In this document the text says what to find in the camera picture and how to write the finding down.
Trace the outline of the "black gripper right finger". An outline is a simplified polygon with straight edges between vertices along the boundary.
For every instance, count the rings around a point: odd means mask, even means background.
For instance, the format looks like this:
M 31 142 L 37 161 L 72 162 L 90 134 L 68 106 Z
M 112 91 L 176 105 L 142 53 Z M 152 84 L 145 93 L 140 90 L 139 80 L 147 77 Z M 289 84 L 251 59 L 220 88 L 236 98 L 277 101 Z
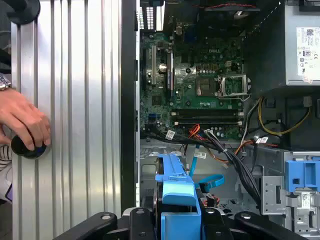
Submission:
M 202 238 L 204 240 L 304 240 L 267 218 L 249 211 L 238 212 L 234 219 L 213 207 L 202 209 Z

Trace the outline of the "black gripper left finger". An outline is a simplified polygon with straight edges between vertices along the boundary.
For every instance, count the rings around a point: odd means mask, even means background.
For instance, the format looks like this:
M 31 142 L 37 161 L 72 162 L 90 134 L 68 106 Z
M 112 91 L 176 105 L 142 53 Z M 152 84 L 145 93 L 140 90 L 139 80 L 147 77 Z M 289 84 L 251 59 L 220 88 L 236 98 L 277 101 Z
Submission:
M 99 212 L 70 228 L 56 240 L 155 240 L 151 212 L 134 207 L 118 218 L 111 212 Z

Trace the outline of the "person's hand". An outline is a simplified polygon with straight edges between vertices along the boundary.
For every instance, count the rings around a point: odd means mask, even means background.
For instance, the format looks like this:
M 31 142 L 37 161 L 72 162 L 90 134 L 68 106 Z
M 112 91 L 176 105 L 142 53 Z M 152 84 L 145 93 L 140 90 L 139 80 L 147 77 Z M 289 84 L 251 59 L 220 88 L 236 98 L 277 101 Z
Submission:
M 30 151 L 51 144 L 47 116 L 12 88 L 0 92 L 0 125 L 18 135 Z

